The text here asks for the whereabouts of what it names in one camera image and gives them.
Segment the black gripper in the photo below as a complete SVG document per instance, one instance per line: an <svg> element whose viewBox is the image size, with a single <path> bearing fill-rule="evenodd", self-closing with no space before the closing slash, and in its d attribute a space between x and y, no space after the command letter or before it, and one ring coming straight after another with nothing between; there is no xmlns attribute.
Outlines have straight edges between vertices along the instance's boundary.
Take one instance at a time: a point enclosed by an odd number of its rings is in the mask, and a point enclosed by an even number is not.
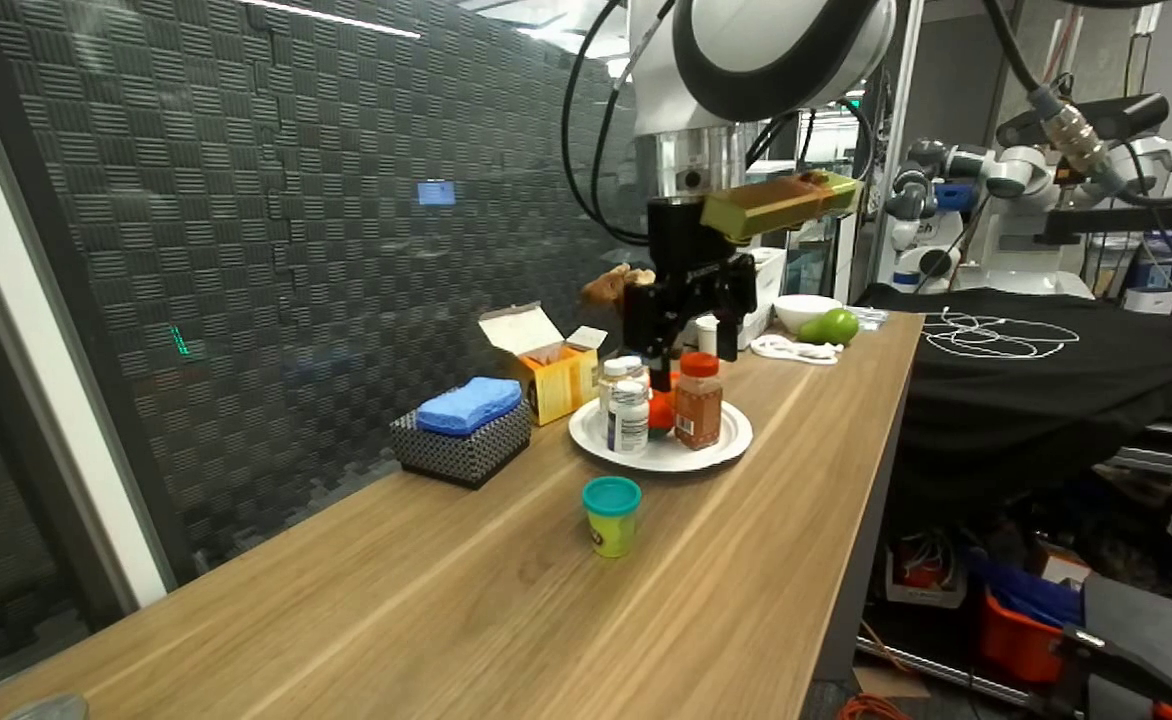
<svg viewBox="0 0 1172 720"><path fill-rule="evenodd" d="M714 315L714 355L740 355L740 324L756 307L756 259L699 223L703 203L648 203L652 282L622 293L618 344L648 355L652 390L675 386L675 334Z"/></svg>

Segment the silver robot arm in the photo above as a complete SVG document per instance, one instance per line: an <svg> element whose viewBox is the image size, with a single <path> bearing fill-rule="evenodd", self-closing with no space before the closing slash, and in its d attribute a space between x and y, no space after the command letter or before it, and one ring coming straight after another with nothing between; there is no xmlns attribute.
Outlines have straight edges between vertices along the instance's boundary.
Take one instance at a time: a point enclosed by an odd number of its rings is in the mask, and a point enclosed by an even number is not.
<svg viewBox="0 0 1172 720"><path fill-rule="evenodd" d="M634 185L652 274L622 289L618 348L670 386L681 340L714 321L714 351L736 355L756 307L744 235L713 229L713 196L744 178L736 128L837 99L875 70L899 0L633 0Z"/></svg>

